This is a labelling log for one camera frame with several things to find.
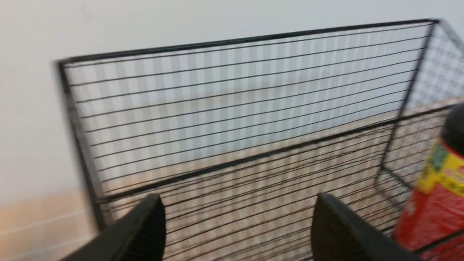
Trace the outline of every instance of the wire cage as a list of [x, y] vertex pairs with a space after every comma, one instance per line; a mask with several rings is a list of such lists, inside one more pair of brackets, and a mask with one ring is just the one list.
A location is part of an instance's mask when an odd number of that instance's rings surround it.
[[463, 100], [462, 49], [425, 19], [63, 59], [98, 227], [156, 192], [165, 260], [311, 260], [329, 192], [391, 235]]

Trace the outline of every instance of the beige floor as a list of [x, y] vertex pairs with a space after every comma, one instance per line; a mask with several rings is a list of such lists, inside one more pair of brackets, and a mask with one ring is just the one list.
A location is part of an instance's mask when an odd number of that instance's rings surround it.
[[80, 191], [0, 208], [0, 260], [59, 260], [95, 235]]
[[[438, 134], [446, 112], [402, 123], [388, 154], [387, 166], [414, 182]], [[377, 122], [393, 115], [370, 119]], [[355, 128], [352, 124], [346, 129]], [[158, 189], [167, 206], [166, 260], [295, 260], [310, 257], [309, 233], [318, 192], [330, 192], [379, 229], [392, 231], [398, 209], [374, 187], [376, 167], [392, 126], [356, 133]], [[156, 173], [111, 183], [110, 193], [140, 186], [232, 159], [296, 144], [330, 134], [261, 146], [212, 157]], [[392, 200], [403, 202], [408, 191], [389, 174], [378, 186]], [[114, 202], [116, 217], [144, 195]], [[82, 191], [70, 191], [0, 209], [1, 260], [58, 260], [94, 235]]]

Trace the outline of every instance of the tiled floor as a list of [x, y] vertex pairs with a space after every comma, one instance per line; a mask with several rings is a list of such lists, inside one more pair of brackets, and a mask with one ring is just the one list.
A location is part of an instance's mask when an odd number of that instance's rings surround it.
[[82, 191], [0, 208], [0, 260], [59, 260], [95, 231]]

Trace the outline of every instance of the black metal bar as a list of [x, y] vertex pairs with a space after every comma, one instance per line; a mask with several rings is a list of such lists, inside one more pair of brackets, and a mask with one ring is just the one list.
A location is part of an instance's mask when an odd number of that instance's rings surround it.
[[461, 55], [464, 53], [464, 43], [463, 40], [455, 33], [453, 28], [448, 24], [445, 19], [439, 19], [440, 27], [446, 33], [446, 36], [451, 40], [456, 48], [461, 52]]
[[79, 56], [79, 57], [71, 57], [71, 58], [63, 60], [63, 62], [64, 63], [76, 63], [76, 62], [85, 62], [85, 61], [93, 61], [93, 60], [120, 58], [120, 57], [125, 57], [125, 56], [134, 56], [134, 55], [139, 56], [139, 55], [146, 55], [146, 54], [155, 54], [155, 53], [161, 53], [161, 52], [185, 51], [185, 50], [192, 50], [192, 49], [197, 49], [197, 48], [225, 46], [225, 45], [230, 45], [230, 44], [243, 44], [243, 43], [250, 43], [250, 42], [256, 42], [256, 41], [266, 41], [266, 40], [275, 40], [275, 39], [282, 39], [282, 38], [288, 38], [288, 37], [312, 35], [312, 34], [318, 34], [318, 33], [333, 33], [333, 32], [346, 31], [346, 30], [358, 30], [358, 29], [376, 28], [376, 27], [383, 27], [383, 26], [400, 26], [400, 25], [419, 24], [419, 23], [427, 23], [427, 22], [437, 22], [437, 20], [419, 19], [419, 20], [406, 20], [406, 21], [396, 21], [396, 22], [387, 22], [387, 23], [356, 25], [356, 26], [341, 26], [341, 27], [307, 30], [307, 31], [299, 31], [299, 32], [292, 32], [292, 33], [279, 33], [279, 34], [246, 37], [246, 38], [238, 38], [238, 39], [230, 39], [230, 40], [220, 40], [220, 41], [213, 41], [213, 42], [206, 42], [206, 43], [196, 43], [196, 44], [179, 45], [179, 46], [165, 46], [165, 47], [140, 49], [140, 50], [132, 50], [132, 51], [124, 51], [124, 52], [108, 52], [108, 53], [85, 55], [85, 56]]
[[64, 64], [62, 62], [57, 62], [56, 66], [59, 72], [59, 78], [61, 81], [61, 86], [63, 88], [64, 94], [64, 105], [66, 106], [66, 112], [68, 114], [68, 123], [70, 130], [72, 132], [72, 140], [74, 142], [74, 148], [76, 149], [76, 154], [79, 160], [79, 166], [82, 172], [83, 182], [87, 191], [87, 196], [89, 197], [90, 205], [92, 207], [92, 212], [95, 218], [96, 227], [99, 231], [103, 231], [107, 227], [107, 221], [111, 221], [110, 216], [104, 216], [102, 211], [102, 206], [98, 202], [99, 196], [102, 193], [98, 193], [96, 184], [99, 183], [97, 177], [97, 171], [93, 160], [89, 157], [90, 152], [88, 151], [88, 144], [86, 142], [85, 134], [82, 131], [78, 116], [77, 110], [74, 106], [74, 101], [71, 95], [71, 90], [69, 88], [68, 77], [66, 76], [66, 71], [64, 69]]
[[361, 132], [361, 131], [372, 130], [372, 129], [379, 128], [379, 127], [389, 125], [389, 124], [397, 124], [398, 122], [408, 120], [408, 119], [411, 119], [411, 118], [420, 117], [420, 116], [427, 115], [427, 114], [434, 113], [434, 112], [444, 111], [444, 110], [447, 110], [447, 109], [451, 108], [452, 106], [454, 106], [454, 105], [453, 104], [452, 105], [446, 105], [446, 106], [436, 108], [436, 109], [432, 109], [432, 110], [428, 110], [428, 111], [423, 111], [423, 112], [419, 112], [419, 113], [415, 113], [415, 114], [411, 114], [411, 115], [407, 115], [407, 116], [403, 116], [403, 117], [397, 117], [397, 118], [394, 118], [394, 119], [377, 122], [375, 124], [363, 126], [363, 127], [360, 127], [360, 128], [356, 128], [356, 129], [336, 133], [336, 134], [333, 134], [333, 135], [330, 135], [330, 136], [326, 136], [326, 137], [310, 140], [310, 141], [307, 141], [307, 142], [303, 142], [303, 143], [283, 147], [283, 148], [280, 148], [280, 149], [271, 150], [271, 151], [268, 151], [268, 152], [256, 154], [256, 155], [253, 155], [253, 156], [250, 156], [250, 157], [245, 157], [245, 158], [229, 161], [229, 162], [226, 162], [226, 163], [217, 164], [217, 165], [214, 165], [214, 166], [211, 166], [211, 167], [207, 167], [207, 168], [200, 169], [200, 170], [197, 170], [197, 171], [188, 172], [188, 173], [185, 173], [185, 174], [182, 174], [182, 175], [179, 175], [179, 176], [175, 176], [175, 177], [172, 177], [172, 178], [161, 180], [161, 181], [158, 181], [156, 183], [151, 183], [151, 184], [147, 184], [147, 185], [137, 187], [137, 188], [134, 188], [134, 189], [130, 189], [130, 190], [127, 190], [127, 191], [123, 191], [123, 192], [120, 192], [120, 193], [112, 194], [112, 195], [109, 195], [109, 196], [106, 196], [106, 197], [102, 198], [100, 203], [108, 203], [108, 202], [115, 201], [115, 200], [118, 200], [118, 199], [121, 199], [121, 198], [136, 195], [136, 194], [139, 194], [139, 193], [142, 193], [142, 192], [147, 192], [149, 190], [156, 189], [156, 188], [159, 188], [161, 186], [169, 185], [169, 184], [172, 184], [172, 183], [175, 183], [175, 182], [178, 182], [178, 181], [186, 180], [186, 179], [201, 176], [201, 175], [213, 172], [213, 171], [217, 171], [217, 170], [221, 170], [221, 169], [225, 169], [225, 168], [230, 168], [230, 167], [233, 167], [233, 166], [237, 166], [239, 164], [244, 164], [244, 163], [259, 160], [259, 159], [262, 159], [262, 158], [270, 157], [270, 156], [273, 156], [275, 154], [287, 152], [287, 151], [290, 151], [290, 150], [299, 149], [299, 148], [302, 148], [302, 147], [306, 147], [308, 145], [317, 144], [317, 143], [321, 143], [321, 142], [324, 142], [324, 141], [344, 137], [344, 136], [355, 134], [355, 133], [358, 133], [358, 132]]
[[[424, 60], [424, 56], [425, 56], [425, 52], [427, 51], [427, 47], [429, 45], [429, 42], [430, 42], [430, 39], [432, 38], [432, 32], [433, 32], [433, 29], [435, 28], [435, 25], [439, 23], [438, 20], [435, 20], [432, 24], [430, 24], [430, 27], [428, 28], [427, 30], [427, 38], [424, 39], [424, 43], [422, 45], [422, 50], [419, 54], [419, 60], [417, 61], [417, 64], [416, 64], [416, 68], [414, 69], [414, 73], [412, 74], [412, 77], [411, 77], [411, 81], [409, 82], [409, 86], [407, 88], [407, 91], [406, 91], [406, 94], [405, 94], [405, 97], [403, 99], [403, 103], [401, 104], [401, 107], [400, 107], [400, 111], [398, 112], [398, 115], [397, 115], [397, 118], [402, 118], [403, 117], [403, 114], [404, 114], [404, 111], [406, 109], [406, 106], [408, 104], [408, 101], [409, 101], [409, 97], [412, 93], [412, 89], [414, 88], [414, 85], [416, 83], [416, 78], [417, 78], [417, 75], [419, 74], [419, 71], [420, 71], [420, 67], [422, 65], [422, 61]], [[379, 168], [379, 171], [377, 172], [377, 176], [375, 177], [374, 179], [374, 182], [377, 183], [378, 179], [379, 179], [379, 176], [381, 174], [381, 172], [385, 171], [386, 168], [384, 166], [385, 164], [385, 159], [387, 158], [387, 153], [388, 151], [390, 150], [390, 147], [392, 146], [392, 142], [393, 140], [395, 139], [395, 131], [396, 129], [398, 128], [398, 125], [399, 125], [399, 121], [397, 121], [392, 129], [392, 134], [387, 142], [387, 145], [385, 147], [385, 153], [382, 157], [382, 160], [380, 162], [380, 168]], [[397, 177], [399, 179], [399, 181], [403, 184], [406, 184], [407, 182], [404, 181], [403, 179], [401, 179], [399, 176], [397, 175], [394, 175], [393, 173], [391, 173], [394, 177]]]

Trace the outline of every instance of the black metal frame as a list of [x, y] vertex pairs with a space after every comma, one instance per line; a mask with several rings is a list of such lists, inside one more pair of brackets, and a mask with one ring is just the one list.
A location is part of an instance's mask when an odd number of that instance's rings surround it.
[[[79, 115], [77, 114], [76, 108], [76, 100], [71, 91], [71, 84], [69, 82], [69, 75], [67, 75], [67, 66], [74, 63], [85, 63], [92, 61], [93, 64], [104, 64], [104, 63], [111, 63], [114, 59], [124, 58], [127, 56], [143, 56], [143, 55], [152, 55], [152, 54], [159, 54], [164, 52], [179, 52], [179, 51], [188, 51], [198, 48], [211, 48], [211, 47], [219, 47], [219, 46], [226, 46], [231, 44], [246, 44], [251, 42], [258, 42], [258, 41], [267, 41], [267, 40], [277, 40], [277, 39], [284, 39], [289, 37], [299, 37], [299, 36], [310, 36], [314, 34], [322, 34], [322, 33], [334, 33], [334, 32], [341, 32], [347, 30], [358, 30], [358, 29], [371, 29], [377, 27], [386, 27], [386, 26], [400, 26], [400, 25], [414, 25], [414, 24], [423, 24], [429, 23], [428, 31], [426, 37], [423, 39], [423, 45], [417, 59], [417, 63], [415, 69], [413, 70], [412, 78], [409, 81], [409, 85], [407, 87], [407, 91], [404, 95], [404, 99], [402, 100], [402, 105], [398, 111], [398, 114], [393, 119], [388, 119], [385, 121], [377, 122], [374, 124], [362, 126], [359, 128], [355, 128], [348, 131], [339, 132], [336, 134], [331, 134], [328, 136], [312, 139], [309, 141], [301, 142], [298, 144], [293, 144], [289, 146], [285, 146], [282, 148], [270, 150], [267, 152], [255, 154], [249, 157], [243, 157], [236, 160], [227, 161], [224, 163], [215, 164], [209, 167], [201, 168], [198, 170], [194, 170], [191, 172], [183, 173], [181, 175], [176, 175], [171, 178], [167, 178], [161, 181], [145, 184], [136, 188], [132, 188], [126, 191], [122, 191], [115, 194], [104, 195], [101, 189], [101, 183], [96, 178], [97, 177], [97, 169], [93, 162], [91, 152], [89, 150], [89, 144], [87, 143], [87, 139], [85, 138], [85, 132], [82, 127], [81, 120], [79, 119]], [[439, 108], [434, 108], [427, 111], [421, 111], [414, 114], [405, 114], [406, 107], [408, 106], [408, 102], [410, 100], [411, 93], [416, 85], [417, 77], [419, 72], [421, 71], [422, 61], [424, 60], [424, 56], [427, 52], [427, 48], [432, 38], [432, 32], [437, 24], [440, 24], [444, 27], [447, 36], [453, 41], [453, 43], [457, 46], [459, 50], [462, 50], [463, 44], [460, 39], [452, 32], [449, 26], [441, 20], [434, 20], [434, 19], [422, 19], [422, 20], [407, 20], [407, 21], [396, 21], [396, 22], [388, 22], [388, 23], [376, 23], [376, 24], [367, 24], [367, 25], [358, 25], [358, 26], [343, 26], [343, 27], [336, 27], [336, 28], [328, 28], [328, 29], [318, 29], [318, 30], [309, 30], [309, 31], [301, 31], [301, 32], [293, 32], [293, 33], [282, 33], [282, 34], [274, 34], [274, 35], [266, 35], [266, 36], [259, 36], [259, 37], [249, 37], [249, 38], [240, 38], [240, 39], [232, 39], [232, 40], [223, 40], [223, 41], [215, 41], [215, 42], [208, 42], [208, 43], [198, 43], [198, 44], [189, 44], [189, 45], [180, 45], [180, 46], [168, 46], [168, 47], [159, 47], [159, 48], [150, 48], [150, 49], [142, 49], [142, 50], [134, 50], [134, 51], [125, 51], [125, 52], [111, 52], [111, 53], [103, 53], [103, 54], [96, 54], [96, 55], [87, 55], [87, 56], [79, 56], [79, 57], [72, 57], [68, 59], [63, 59], [57, 62], [57, 68], [59, 72], [59, 77], [61, 79], [61, 85], [63, 88], [64, 93], [64, 101], [66, 104], [66, 108], [68, 111], [68, 118], [70, 120], [70, 126], [72, 129], [73, 140], [76, 148], [76, 152], [79, 158], [81, 170], [82, 170], [82, 177], [87, 188], [88, 196], [90, 199], [90, 203], [93, 209], [93, 213], [96, 219], [97, 227], [100, 231], [105, 229], [108, 224], [113, 222], [111, 213], [105, 209], [106, 204], [110, 202], [114, 202], [116, 200], [126, 198], [132, 195], [138, 195], [140, 193], [144, 193], [147, 191], [152, 191], [153, 189], [159, 188], [161, 186], [166, 186], [169, 184], [174, 184], [176, 182], [188, 180], [194, 177], [199, 177], [206, 173], [212, 173], [218, 170], [224, 170], [227, 168], [233, 168], [245, 163], [251, 163], [254, 161], [258, 161], [260, 159], [264, 159], [267, 157], [272, 157], [273, 155], [277, 155], [279, 153], [297, 150], [304, 148], [306, 146], [312, 144], [320, 144], [326, 141], [335, 140], [341, 137], [347, 137], [349, 135], [355, 133], [361, 133], [363, 131], [375, 130], [382, 126], [393, 125], [391, 130], [391, 135], [389, 136], [389, 140], [386, 144], [383, 157], [379, 164], [380, 169], [375, 177], [374, 183], [377, 185], [379, 182], [379, 176], [383, 172], [388, 172], [392, 175], [397, 181], [399, 181], [405, 188], [411, 189], [411, 184], [408, 181], [405, 181], [400, 175], [395, 174], [393, 170], [390, 170], [386, 164], [385, 160], [387, 157], [388, 152], [391, 149], [392, 142], [395, 139], [396, 131], [399, 126], [399, 123], [405, 120], [421, 117], [424, 115], [429, 115], [432, 113], [445, 111], [453, 106], [453, 104], [447, 104], [441, 106]], [[376, 188], [379, 190], [380, 193], [384, 193], [382, 189], [378, 186]], [[388, 200], [392, 200], [391, 197], [385, 195]], [[392, 200], [394, 205], [399, 206], [400, 203]]]

